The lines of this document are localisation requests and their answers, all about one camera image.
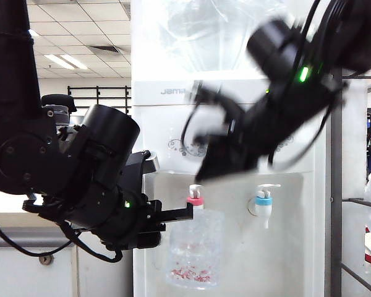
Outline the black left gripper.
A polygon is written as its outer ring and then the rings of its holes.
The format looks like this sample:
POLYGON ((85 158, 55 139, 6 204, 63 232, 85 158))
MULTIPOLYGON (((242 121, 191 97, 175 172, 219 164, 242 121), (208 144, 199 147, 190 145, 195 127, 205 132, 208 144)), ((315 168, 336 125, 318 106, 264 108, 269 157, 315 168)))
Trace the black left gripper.
POLYGON ((110 251, 150 249, 160 245, 167 222, 193 219, 194 206, 162 210, 160 200, 125 195, 109 218, 101 225, 101 241, 110 251))

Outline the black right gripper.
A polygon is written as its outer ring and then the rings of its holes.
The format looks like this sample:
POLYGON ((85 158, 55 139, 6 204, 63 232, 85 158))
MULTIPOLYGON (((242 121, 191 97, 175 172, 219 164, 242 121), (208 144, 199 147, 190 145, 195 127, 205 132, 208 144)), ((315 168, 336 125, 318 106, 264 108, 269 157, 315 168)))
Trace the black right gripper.
POLYGON ((196 134, 196 142, 206 145, 206 154, 196 175, 199 183, 226 175, 244 173, 256 169, 258 150, 252 142, 258 138, 258 130, 252 127, 236 127, 226 124, 196 134))

